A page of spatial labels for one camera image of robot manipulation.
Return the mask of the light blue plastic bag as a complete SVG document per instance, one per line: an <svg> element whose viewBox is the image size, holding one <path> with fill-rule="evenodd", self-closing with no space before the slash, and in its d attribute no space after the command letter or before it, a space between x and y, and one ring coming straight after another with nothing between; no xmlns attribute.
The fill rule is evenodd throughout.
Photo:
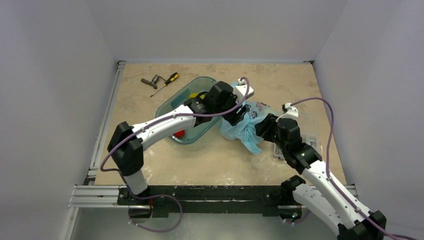
<svg viewBox="0 0 424 240"><path fill-rule="evenodd" d="M259 101L245 101L243 105L248 109L244 118L235 126L223 119L219 124L219 132L227 140L240 140L252 154L257 155L262 151L258 145L264 140L257 136L255 125L262 122L268 114L277 115L279 112Z"/></svg>

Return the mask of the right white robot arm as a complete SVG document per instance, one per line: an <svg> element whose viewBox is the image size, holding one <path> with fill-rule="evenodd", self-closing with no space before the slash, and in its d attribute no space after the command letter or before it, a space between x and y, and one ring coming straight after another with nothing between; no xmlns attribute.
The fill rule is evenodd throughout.
<svg viewBox="0 0 424 240"><path fill-rule="evenodd" d="M295 202L305 206L338 240L382 240L387 219L362 204L327 169L322 156L301 137L296 120L272 113L255 125L256 135L274 143L287 164L298 172L281 186Z"/></svg>

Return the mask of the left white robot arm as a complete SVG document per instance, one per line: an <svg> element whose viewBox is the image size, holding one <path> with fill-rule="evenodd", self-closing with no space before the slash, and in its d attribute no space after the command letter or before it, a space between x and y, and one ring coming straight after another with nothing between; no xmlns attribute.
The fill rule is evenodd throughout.
<svg viewBox="0 0 424 240"><path fill-rule="evenodd" d="M108 144L105 159L112 158L128 188L136 196L148 189L143 175L144 151L171 135L223 117L231 125L244 119L247 108L243 102L254 95L247 78L235 86L219 81L210 90L186 99L180 106L150 121L117 125Z"/></svg>

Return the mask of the yellow fake starfruit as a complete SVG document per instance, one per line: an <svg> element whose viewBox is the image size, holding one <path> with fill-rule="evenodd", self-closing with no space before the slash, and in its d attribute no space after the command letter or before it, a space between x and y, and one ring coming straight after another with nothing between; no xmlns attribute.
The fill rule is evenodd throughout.
<svg viewBox="0 0 424 240"><path fill-rule="evenodd" d="M189 94L188 98L189 99L195 99L195 98L204 99L205 95L206 95L205 92L191 93Z"/></svg>

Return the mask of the red fake apple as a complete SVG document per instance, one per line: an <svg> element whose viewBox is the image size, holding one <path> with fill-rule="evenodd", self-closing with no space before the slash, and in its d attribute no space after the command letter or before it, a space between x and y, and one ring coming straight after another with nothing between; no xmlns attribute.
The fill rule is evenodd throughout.
<svg viewBox="0 0 424 240"><path fill-rule="evenodd" d="M174 133L174 134L173 134L173 136L174 136L175 138L181 139L182 137L184 137L184 136L185 136L185 130L180 130L180 131L178 131L178 132Z"/></svg>

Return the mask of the clear plastic screw box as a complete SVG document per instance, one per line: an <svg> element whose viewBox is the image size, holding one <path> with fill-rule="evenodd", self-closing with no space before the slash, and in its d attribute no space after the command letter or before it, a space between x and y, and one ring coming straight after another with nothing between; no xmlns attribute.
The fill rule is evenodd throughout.
<svg viewBox="0 0 424 240"><path fill-rule="evenodd" d="M320 143L318 124L316 116L313 113L300 112L298 117L285 113L282 118L290 118L297 121L300 128L302 141L313 147L319 154L322 154L322 145Z"/></svg>

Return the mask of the teal plastic tray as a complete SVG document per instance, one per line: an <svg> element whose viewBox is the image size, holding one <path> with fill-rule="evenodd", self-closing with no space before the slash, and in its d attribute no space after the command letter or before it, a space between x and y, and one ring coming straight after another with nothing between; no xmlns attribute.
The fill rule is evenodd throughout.
<svg viewBox="0 0 424 240"><path fill-rule="evenodd" d="M180 90L178 90L168 100L166 100L156 110L155 117L161 119L163 115L171 116L177 113L187 113L188 108L181 107L181 105L183 105L185 101L189 100L189 94L208 92L216 83L217 81L215 79L208 76L200 76L195 78ZM200 137L202 137L207 131L209 131L216 123L218 123L219 120L221 120L221 117L215 116L207 122L196 125L194 127L186 128L185 135L182 138L176 138L173 135L170 135L169 138L181 145L193 144L199 140Z"/></svg>

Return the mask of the yellow black screwdriver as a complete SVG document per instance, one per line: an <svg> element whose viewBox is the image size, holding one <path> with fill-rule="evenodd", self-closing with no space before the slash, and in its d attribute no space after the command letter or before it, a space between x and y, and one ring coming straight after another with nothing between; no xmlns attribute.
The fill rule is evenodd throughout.
<svg viewBox="0 0 424 240"><path fill-rule="evenodd" d="M163 86L161 86L159 89L157 89L153 94L150 95L150 97L153 97L155 94L157 94L162 88L166 87L167 85L169 85L170 83L174 82L178 77L180 76L180 74L178 72L174 72L163 84Z"/></svg>

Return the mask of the grey metal tool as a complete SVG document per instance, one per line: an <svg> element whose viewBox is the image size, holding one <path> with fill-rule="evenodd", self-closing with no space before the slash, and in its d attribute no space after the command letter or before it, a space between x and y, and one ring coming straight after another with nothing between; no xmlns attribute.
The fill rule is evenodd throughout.
<svg viewBox="0 0 424 240"><path fill-rule="evenodd" d="M165 79L163 77L161 77L160 75L156 74L151 80L147 80L145 78L141 78L140 81L142 83L144 83L144 84L147 84L147 85L153 87L154 89L157 89L158 88L158 82L159 82L159 80L164 80L165 81Z"/></svg>

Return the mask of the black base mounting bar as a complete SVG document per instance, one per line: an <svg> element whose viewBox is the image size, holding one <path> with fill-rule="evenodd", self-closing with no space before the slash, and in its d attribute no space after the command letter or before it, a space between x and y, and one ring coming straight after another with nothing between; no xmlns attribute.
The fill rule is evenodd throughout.
<svg viewBox="0 0 424 240"><path fill-rule="evenodd" d="M146 207L154 218L170 213L260 214L297 220L302 207L280 185L151 185L134 197L125 186L118 189L117 204Z"/></svg>

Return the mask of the aluminium frame rail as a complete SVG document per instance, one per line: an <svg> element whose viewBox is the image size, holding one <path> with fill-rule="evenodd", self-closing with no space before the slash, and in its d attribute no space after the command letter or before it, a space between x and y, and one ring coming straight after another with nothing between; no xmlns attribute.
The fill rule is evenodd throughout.
<svg viewBox="0 0 424 240"><path fill-rule="evenodd" d="M120 83L123 77L126 61L117 62L117 69L113 80L112 88L106 110L98 131L94 145L91 162L88 168L86 180L93 183L100 172L100 165L103 161L103 153L107 148L107 136L109 125L112 119L115 101L118 96ZM72 191L68 208L114 208L117 207L119 187L114 185L76 185Z"/></svg>

